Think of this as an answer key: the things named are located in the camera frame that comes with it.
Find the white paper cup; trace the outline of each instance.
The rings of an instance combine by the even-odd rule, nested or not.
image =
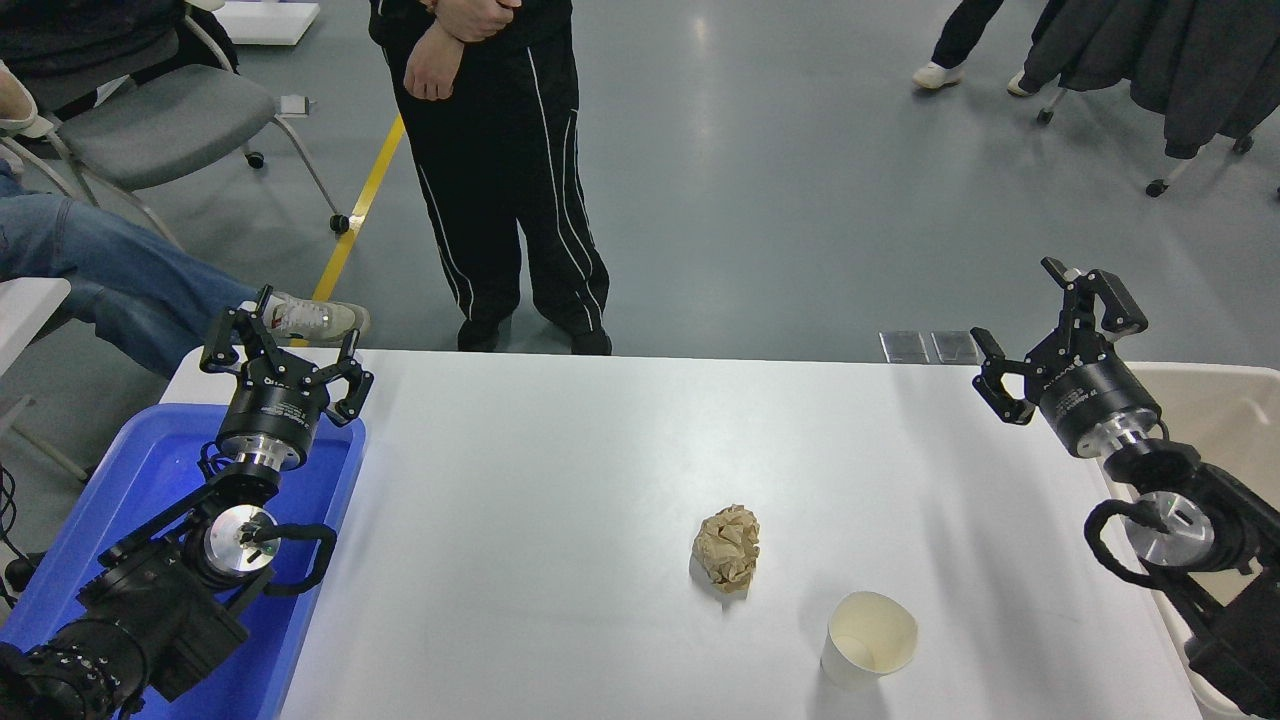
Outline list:
[[[837,685],[855,688],[905,667],[918,637],[905,607],[879,593],[855,592],[831,614],[822,669]]]

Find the blue plastic tray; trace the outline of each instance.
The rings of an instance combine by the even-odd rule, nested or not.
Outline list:
[[[0,641],[26,651],[83,612],[79,588],[102,571],[97,556],[204,483],[200,448],[214,439],[227,407],[157,405],[131,419],[106,451]],[[340,529],[364,459],[365,428],[320,424],[307,464],[288,470],[266,503],[279,523]],[[285,542],[273,562],[276,582],[306,575],[315,543]],[[169,703],[147,691],[138,720],[273,720],[284,703],[302,638],[324,584],[300,597],[259,597],[241,615],[250,638],[227,662]]]

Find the floor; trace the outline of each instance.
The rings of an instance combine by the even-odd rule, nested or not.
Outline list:
[[[1128,284],[1151,329],[1120,343],[1125,359],[1280,368],[1275,123],[1245,156],[1216,140],[1148,199],[1175,163],[1162,119],[1123,87],[1069,96],[1048,127],[1034,123],[1044,97],[1005,92],[1038,5],[1006,3],[965,82],[927,94],[910,76],[951,0],[579,3],[582,182],[616,352],[881,363],[881,331],[973,325],[1018,352],[1056,323],[1061,295],[1038,266],[1053,255]],[[312,100],[294,127],[347,209],[394,120],[365,22],[362,3],[330,0],[296,47],[241,51],[243,74]],[[283,135],[255,145],[265,170],[228,158],[141,195],[191,254],[311,295],[334,249],[329,211]],[[460,314],[403,142],[334,297],[371,310],[369,347],[452,347]],[[500,350],[567,342],[526,302]],[[26,424],[92,465],[164,384],[69,325],[27,350],[0,396],[33,395]],[[18,482],[15,542],[47,547],[81,486],[13,434],[0,460]]]

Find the white shoe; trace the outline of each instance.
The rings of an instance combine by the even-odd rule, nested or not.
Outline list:
[[[961,79],[964,79],[964,70],[960,69],[960,65],[948,70],[937,63],[929,63],[915,70],[915,74],[911,76],[911,82],[924,90],[942,90],[948,85],[959,83]]]
[[[1030,97],[1032,95],[1039,92],[1039,90],[1023,90],[1023,76],[1025,74],[1025,70],[1018,70],[1018,74],[1009,79],[1009,85],[1005,90],[1007,90],[1014,97]]]
[[[0,133],[44,137],[52,127],[36,111],[31,92],[0,60]]]
[[[360,334],[369,332],[369,310],[347,302],[316,302],[275,292],[266,304],[262,322],[278,340],[338,343],[352,328]]]

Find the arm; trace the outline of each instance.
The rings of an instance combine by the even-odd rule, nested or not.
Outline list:
[[[419,100],[448,100],[466,42],[483,42],[515,19],[522,0],[420,0],[435,14],[404,67],[404,90]]]
[[[463,42],[483,42],[516,18],[524,0],[421,0],[449,35]]]

